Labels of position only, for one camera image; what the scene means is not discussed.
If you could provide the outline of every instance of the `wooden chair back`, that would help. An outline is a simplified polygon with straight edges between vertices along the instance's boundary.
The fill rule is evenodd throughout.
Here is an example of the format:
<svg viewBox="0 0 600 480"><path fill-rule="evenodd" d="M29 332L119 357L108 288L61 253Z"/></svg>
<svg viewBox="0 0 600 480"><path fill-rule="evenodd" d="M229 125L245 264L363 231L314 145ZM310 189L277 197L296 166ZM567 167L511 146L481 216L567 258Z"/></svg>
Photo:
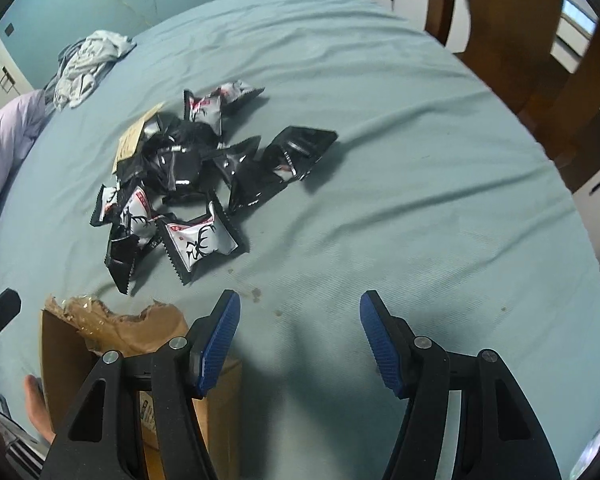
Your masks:
<svg viewBox="0 0 600 480"><path fill-rule="evenodd" d="M467 0L470 33L458 56L513 111L533 101L562 13L563 0ZM446 43L455 0L429 0L425 30ZM600 111L600 24L576 72L557 97L527 107L525 124L557 165L575 156L575 134Z"/></svg>

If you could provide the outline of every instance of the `silver screw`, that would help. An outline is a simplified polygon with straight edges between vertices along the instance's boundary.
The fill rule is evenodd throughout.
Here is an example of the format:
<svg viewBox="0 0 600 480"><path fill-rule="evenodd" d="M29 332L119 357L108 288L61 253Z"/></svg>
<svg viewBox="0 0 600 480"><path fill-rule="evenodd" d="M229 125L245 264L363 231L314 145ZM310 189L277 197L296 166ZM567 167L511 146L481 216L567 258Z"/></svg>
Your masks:
<svg viewBox="0 0 600 480"><path fill-rule="evenodd" d="M181 335L174 337L171 341L169 341L169 346L171 348L173 348L174 350L179 350L181 348L184 348L187 345L187 340L186 338L182 337Z"/></svg>
<svg viewBox="0 0 600 480"><path fill-rule="evenodd" d="M485 361L489 363L494 363L498 360L498 354L496 354L496 352L494 352L493 350L485 350L480 355Z"/></svg>
<svg viewBox="0 0 600 480"><path fill-rule="evenodd" d="M416 339L413 340L413 344L418 348L427 349L431 348L431 339L428 337L424 337L423 335L419 335Z"/></svg>
<svg viewBox="0 0 600 480"><path fill-rule="evenodd" d="M109 350L106 354L102 356L102 360L107 365L115 363L118 360L118 352L116 352L115 350Z"/></svg>

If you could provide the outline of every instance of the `blue gripper pad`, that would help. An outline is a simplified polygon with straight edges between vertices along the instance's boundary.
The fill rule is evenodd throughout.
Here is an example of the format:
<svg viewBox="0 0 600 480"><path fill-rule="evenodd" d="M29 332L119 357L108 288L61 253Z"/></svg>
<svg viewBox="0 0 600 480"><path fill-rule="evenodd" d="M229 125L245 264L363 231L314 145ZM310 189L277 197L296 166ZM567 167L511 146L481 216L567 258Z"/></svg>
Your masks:
<svg viewBox="0 0 600 480"><path fill-rule="evenodd" d="M213 328L208 343L202 351L202 362L200 363L200 376L196 384L198 392L205 397L206 393L216 386L224 359L234 339L235 330L240 321L240 296L234 291L224 306L220 319Z"/></svg>
<svg viewBox="0 0 600 480"><path fill-rule="evenodd" d="M374 304L368 292L362 295L360 298L362 328L365 330L366 339L369 341L371 351L376 358L376 364L378 364L384 385L393 390L394 394L399 397L404 387L402 374L400 373L400 357L380 319L377 308L383 308L386 311L383 304L378 306Z"/></svg>

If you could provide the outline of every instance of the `bed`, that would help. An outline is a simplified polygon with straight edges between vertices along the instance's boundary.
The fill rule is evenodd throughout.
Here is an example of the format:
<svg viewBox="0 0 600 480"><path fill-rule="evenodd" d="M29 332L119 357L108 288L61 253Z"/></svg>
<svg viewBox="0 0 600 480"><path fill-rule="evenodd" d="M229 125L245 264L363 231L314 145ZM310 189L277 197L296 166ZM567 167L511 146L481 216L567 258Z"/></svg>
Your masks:
<svg viewBox="0 0 600 480"><path fill-rule="evenodd" d="M0 392L30 429L21 383L39 373L45 298L95 294L121 313L152 298L191 322L242 298L244 478L380 478L404 413L358 317L379 291L445 349L496 349L534 408L563 477L600 427L600 274L570 193L498 98L435 40L369 0L217 0L138 35L80 107L56 114L0 218L0 290L22 298L0 336ZM312 174L236 220L250 252L182 286L162 251L129 296L89 218L122 131L158 102L241 78L261 98L230 142L289 124L340 138ZM226 203L228 192L220 188ZM192 218L198 211L181 208ZM438 469L448 478L459 398Z"/></svg>

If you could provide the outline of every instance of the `pillow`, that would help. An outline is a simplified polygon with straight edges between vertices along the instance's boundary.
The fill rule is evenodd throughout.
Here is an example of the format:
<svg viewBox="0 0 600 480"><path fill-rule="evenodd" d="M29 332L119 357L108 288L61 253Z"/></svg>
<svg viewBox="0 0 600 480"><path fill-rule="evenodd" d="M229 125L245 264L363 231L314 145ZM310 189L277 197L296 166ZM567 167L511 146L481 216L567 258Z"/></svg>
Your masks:
<svg viewBox="0 0 600 480"><path fill-rule="evenodd" d="M0 192L13 168L27 156L45 119L42 90L16 97L0 110Z"/></svg>

